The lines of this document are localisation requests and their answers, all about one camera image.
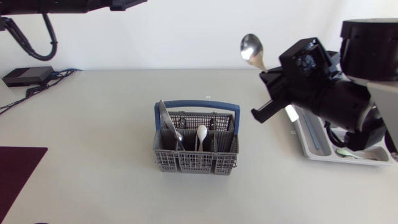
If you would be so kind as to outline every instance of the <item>basket handle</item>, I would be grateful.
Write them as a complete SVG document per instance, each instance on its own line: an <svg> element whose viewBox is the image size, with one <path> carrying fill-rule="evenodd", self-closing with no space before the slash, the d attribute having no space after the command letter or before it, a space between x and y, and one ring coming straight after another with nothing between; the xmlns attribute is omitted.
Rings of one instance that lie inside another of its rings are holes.
<svg viewBox="0 0 398 224"><path fill-rule="evenodd" d="M235 124L234 133L238 134L239 131L239 118L241 114L241 109L239 105L232 103L223 103L217 101L207 101L207 100L174 100L165 101L164 105L166 108L176 108L176 107L205 107L205 108L215 108L221 110L229 110L235 112ZM156 130L160 129L160 113L159 113L159 103L155 104L155 125Z"/></svg>

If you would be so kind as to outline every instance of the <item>cutlery basket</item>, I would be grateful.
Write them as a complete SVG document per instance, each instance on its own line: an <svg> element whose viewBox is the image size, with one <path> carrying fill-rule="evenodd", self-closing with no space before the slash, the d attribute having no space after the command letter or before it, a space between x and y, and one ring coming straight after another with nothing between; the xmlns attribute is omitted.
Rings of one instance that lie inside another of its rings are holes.
<svg viewBox="0 0 398 224"><path fill-rule="evenodd" d="M155 161L163 172L180 170L191 174L230 175L236 167L239 152L238 130L240 109L238 105L216 101L179 100L165 101L167 108L205 107L234 111L228 113L193 113L169 111L177 131L182 134L185 150L179 150L177 140L166 127L159 113L159 103L155 104L156 133L153 150ZM197 151L197 129L207 127L203 141L203 151Z"/></svg>

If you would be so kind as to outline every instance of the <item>white table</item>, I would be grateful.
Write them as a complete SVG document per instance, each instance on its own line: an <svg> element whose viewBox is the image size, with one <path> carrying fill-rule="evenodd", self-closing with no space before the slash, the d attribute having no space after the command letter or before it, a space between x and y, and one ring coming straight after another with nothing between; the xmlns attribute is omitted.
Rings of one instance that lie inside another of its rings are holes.
<svg viewBox="0 0 398 224"><path fill-rule="evenodd" d="M26 88L0 84L0 103ZM154 163L154 104L214 100L241 107L230 176L163 173ZM257 70L76 73L0 116L3 146L46 153L4 223L397 223L398 165L310 161Z"/></svg>

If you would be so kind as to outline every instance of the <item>metal spoon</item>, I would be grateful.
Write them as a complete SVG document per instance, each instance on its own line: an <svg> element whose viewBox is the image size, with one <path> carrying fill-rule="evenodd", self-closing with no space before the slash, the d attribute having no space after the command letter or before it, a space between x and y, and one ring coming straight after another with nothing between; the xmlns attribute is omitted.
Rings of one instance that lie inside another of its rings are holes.
<svg viewBox="0 0 398 224"><path fill-rule="evenodd" d="M262 62L262 44L254 34L246 34L241 41L241 55L250 65L268 72Z"/></svg>
<svg viewBox="0 0 398 224"><path fill-rule="evenodd" d="M175 129L173 121L169 115L169 112L167 112L167 109L166 109L166 106L164 105L163 100L160 100L160 102L159 102L159 112L160 112L160 115L163 118L163 121L166 124L166 126L171 130L174 137L176 139L178 139L177 142L178 142L178 145L180 146L181 150L184 151L185 149L182 145L183 135Z"/></svg>
<svg viewBox="0 0 398 224"><path fill-rule="evenodd" d="M344 157L353 157L353 158L355 158L355 159L371 159L371 160L377 160L377 159L375 159L375 158L363 158L363 157L361 157L361 156L354 155L354 154L350 153L350 152L349 152L348 150L346 150L346 149L337 149L337 150L336 150L336 153L337 153L337 154L340 154L340 155L342 155L342 156L344 156Z"/></svg>

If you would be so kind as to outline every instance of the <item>black cable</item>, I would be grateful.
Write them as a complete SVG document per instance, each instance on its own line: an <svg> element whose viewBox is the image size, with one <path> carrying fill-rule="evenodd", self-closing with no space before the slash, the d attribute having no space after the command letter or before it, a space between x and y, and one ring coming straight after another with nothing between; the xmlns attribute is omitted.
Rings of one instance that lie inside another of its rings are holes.
<svg viewBox="0 0 398 224"><path fill-rule="evenodd" d="M58 73L56 73L56 75L53 77L53 79L57 79L56 82L54 82L54 83L52 83L52 84L47 84L47 85L44 85L44 86L38 86L38 87L29 88L29 89L26 91L26 96L25 96L25 98L20 99L20 100L18 100L18 101L15 101L15 102L13 102L13 103L10 103L10 104L8 104L8 105L6 105L6 106L0 107L0 110L3 110L3 111L0 112L0 115L4 114L6 111L8 111L9 109L11 109L12 107L14 107L14 106L16 106L16 105L22 103L23 101L29 99L30 97L35 96L35 95L37 95L37 94L43 92L44 90L48 90L49 88L55 86L55 85L58 84L60 81L62 81L64 78L66 78L66 77L70 76L71 74L73 74L75 71L78 71L78 70L67 70L67 71L66 71L66 74L64 74L64 75L61 75L60 72L58 72Z"/></svg>
<svg viewBox="0 0 398 224"><path fill-rule="evenodd" d="M47 56L39 55L38 53L35 52L35 50L32 48L30 45L29 41L25 37L25 35L22 33L22 31L18 28L17 24L10 18L7 17L2 17L1 18L4 21L4 26L5 28L10 32L10 34L13 36L13 38L17 41L17 43L32 57L42 60L42 61L48 61L51 60L55 54L57 53L57 38L55 36L54 29L51 25L50 19L47 14L43 14L43 19L45 22L45 25L47 26L47 30L49 31L50 37L51 37L51 44L52 44L52 49L50 54Z"/></svg>
<svg viewBox="0 0 398 224"><path fill-rule="evenodd" d="M337 147L346 147L346 143L344 143L338 136L331 130L331 124L329 121L325 121L325 128L326 128L326 133L331 141L335 146Z"/></svg>

